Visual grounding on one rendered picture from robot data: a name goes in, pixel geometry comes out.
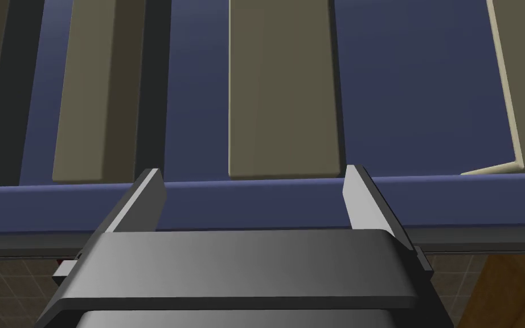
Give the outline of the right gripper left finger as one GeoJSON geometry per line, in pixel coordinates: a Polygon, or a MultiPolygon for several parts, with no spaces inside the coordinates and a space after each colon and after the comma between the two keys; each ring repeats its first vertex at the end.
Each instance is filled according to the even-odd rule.
{"type": "Polygon", "coordinates": [[[146,169],[102,221],[102,231],[155,231],[165,200],[166,188],[160,170],[146,169]]]}

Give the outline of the blue table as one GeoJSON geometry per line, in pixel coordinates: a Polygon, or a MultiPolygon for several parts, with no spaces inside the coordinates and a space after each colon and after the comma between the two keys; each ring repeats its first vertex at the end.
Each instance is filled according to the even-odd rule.
{"type": "MultiPolygon", "coordinates": [[[[406,227],[525,226],[485,0],[336,0],[346,153],[406,227]]],[[[0,233],[93,231],[127,184],[51,180],[72,0],[47,0],[20,186],[0,233]]],[[[230,181],[227,0],[173,0],[161,229],[346,227],[341,179],[230,181]]]]}

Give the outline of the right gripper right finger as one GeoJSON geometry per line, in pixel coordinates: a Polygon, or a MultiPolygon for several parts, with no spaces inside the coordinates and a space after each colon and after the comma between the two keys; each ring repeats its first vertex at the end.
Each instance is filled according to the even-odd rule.
{"type": "Polygon", "coordinates": [[[385,230],[408,250],[415,249],[397,216],[363,166],[346,166],[342,194],[351,228],[385,230]]]}

